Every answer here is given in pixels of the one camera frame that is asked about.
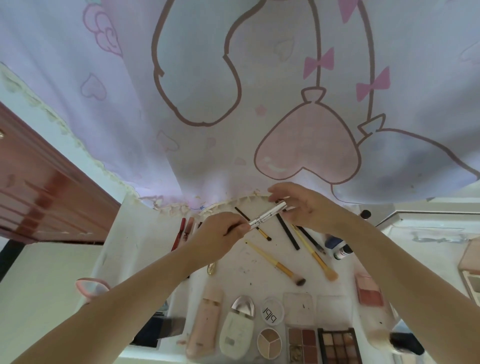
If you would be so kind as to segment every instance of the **black pencil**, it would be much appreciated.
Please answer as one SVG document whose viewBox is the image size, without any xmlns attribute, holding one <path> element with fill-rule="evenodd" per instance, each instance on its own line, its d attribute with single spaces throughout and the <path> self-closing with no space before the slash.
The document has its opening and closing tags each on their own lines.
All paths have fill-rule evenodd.
<svg viewBox="0 0 480 364">
<path fill-rule="evenodd" d="M 248 218 L 248 216 L 245 215 L 243 212 L 241 212 L 238 207 L 235 207 L 235 209 L 240 213 L 240 215 L 242 215 L 244 218 L 246 218 L 248 221 L 250 221 L 250 219 Z M 256 229 L 261 233 L 261 235 L 262 235 L 265 239 L 267 239 L 269 242 L 272 240 L 272 238 L 269 237 L 269 236 L 265 233 L 265 231 L 263 231 L 262 229 L 260 229 L 258 226 L 255 227 L 255 228 L 256 228 Z"/>
<path fill-rule="evenodd" d="M 292 233 L 290 232 L 290 229 L 289 229 L 288 226 L 285 224 L 285 221 L 283 221 L 283 219 L 282 219 L 282 217 L 280 216 L 280 214 L 277 214 L 277 215 L 276 215 L 276 218 L 278 219 L 278 222 L 280 222 L 280 225 L 282 225 L 283 230 L 285 231 L 285 233 L 287 234 L 288 238 L 289 238 L 290 241 L 292 242 L 293 247 L 295 248 L 295 250 L 300 250 L 300 247 L 299 247 L 299 245 L 297 244 L 297 241 L 296 241 L 295 238 L 293 237 Z"/>
<path fill-rule="evenodd" d="M 307 231 L 302 226 L 297 226 L 297 228 L 299 228 L 299 230 L 303 233 L 303 235 L 305 235 L 307 239 L 310 240 L 313 245 L 315 245 L 315 248 L 317 248 L 317 250 L 320 253 L 327 255 L 327 252 L 325 251 L 325 249 L 319 243 L 317 243 L 315 239 L 312 238 L 312 236 L 309 233 L 307 233 Z"/>
</svg>

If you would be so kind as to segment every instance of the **person's right hand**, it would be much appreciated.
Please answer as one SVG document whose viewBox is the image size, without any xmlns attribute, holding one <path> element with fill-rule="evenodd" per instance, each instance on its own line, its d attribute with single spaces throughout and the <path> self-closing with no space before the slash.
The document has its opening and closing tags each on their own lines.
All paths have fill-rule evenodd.
<svg viewBox="0 0 480 364">
<path fill-rule="evenodd" d="M 282 216 L 289 223 L 334 236 L 341 235 L 342 228 L 356 215 L 322 194 L 293 182 L 274 184 L 268 189 L 270 202 L 284 199 L 291 210 Z"/>
</svg>

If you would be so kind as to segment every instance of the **contour palette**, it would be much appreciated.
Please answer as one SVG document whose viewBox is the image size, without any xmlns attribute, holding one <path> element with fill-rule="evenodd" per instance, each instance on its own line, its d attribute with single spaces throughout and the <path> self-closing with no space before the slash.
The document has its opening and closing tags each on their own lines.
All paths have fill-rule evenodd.
<svg viewBox="0 0 480 364">
<path fill-rule="evenodd" d="M 318 363 L 319 342 L 313 328 L 287 327 L 287 336 L 289 363 Z"/>
<path fill-rule="evenodd" d="M 362 364 L 355 330 L 318 329 L 323 364 Z"/>
</svg>

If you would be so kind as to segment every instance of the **black eyeshadow palette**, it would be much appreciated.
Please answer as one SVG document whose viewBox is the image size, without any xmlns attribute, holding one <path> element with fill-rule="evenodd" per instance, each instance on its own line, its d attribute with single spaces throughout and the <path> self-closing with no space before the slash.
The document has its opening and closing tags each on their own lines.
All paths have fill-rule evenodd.
<svg viewBox="0 0 480 364">
<path fill-rule="evenodd" d="M 318 329 L 323 364 L 362 364 L 355 330 Z"/>
</svg>

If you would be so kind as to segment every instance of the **bow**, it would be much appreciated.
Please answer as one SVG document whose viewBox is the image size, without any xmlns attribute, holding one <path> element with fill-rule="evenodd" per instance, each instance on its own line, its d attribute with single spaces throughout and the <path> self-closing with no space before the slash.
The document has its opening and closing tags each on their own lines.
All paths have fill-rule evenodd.
<svg viewBox="0 0 480 364">
<path fill-rule="evenodd" d="M 357 101 L 360 102 L 367 97 L 371 90 L 387 90 L 390 88 L 390 67 L 385 67 L 375 78 L 371 85 L 357 84 Z"/>
<path fill-rule="evenodd" d="M 310 74 L 315 71 L 317 67 L 323 67 L 328 70 L 332 70 L 334 66 L 334 51 L 331 47 L 320 59 L 317 61 L 315 58 L 307 57 L 305 58 L 305 63 L 303 65 L 303 79 L 306 79 Z"/>
</svg>

